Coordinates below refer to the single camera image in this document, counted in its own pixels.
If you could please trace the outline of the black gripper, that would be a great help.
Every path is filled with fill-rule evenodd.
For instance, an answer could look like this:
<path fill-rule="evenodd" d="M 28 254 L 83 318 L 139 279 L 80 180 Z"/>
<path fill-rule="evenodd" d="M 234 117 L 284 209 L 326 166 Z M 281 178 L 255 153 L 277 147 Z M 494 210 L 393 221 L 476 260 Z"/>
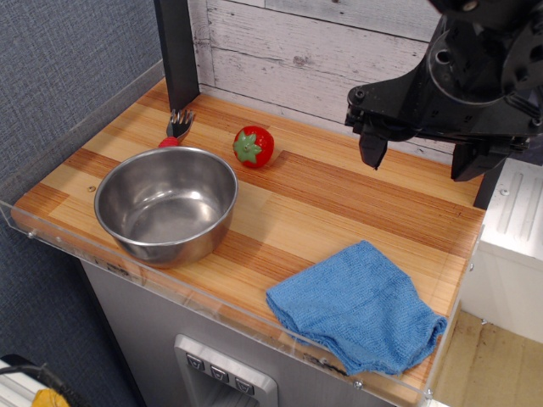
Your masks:
<path fill-rule="evenodd" d="M 374 170 L 412 137 L 459 143 L 454 181 L 493 170 L 542 134 L 542 18 L 442 17 L 416 68 L 350 90 L 345 124 Z"/>

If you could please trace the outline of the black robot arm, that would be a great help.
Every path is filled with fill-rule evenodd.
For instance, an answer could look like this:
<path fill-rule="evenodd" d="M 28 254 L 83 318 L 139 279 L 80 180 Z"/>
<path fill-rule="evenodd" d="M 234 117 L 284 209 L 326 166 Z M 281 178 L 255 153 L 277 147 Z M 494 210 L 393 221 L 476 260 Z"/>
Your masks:
<path fill-rule="evenodd" d="M 398 78 L 352 88 L 345 123 L 378 168 L 390 142 L 453 145 L 451 176 L 468 181 L 542 133 L 542 4 L 437 1 L 421 62 Z"/>

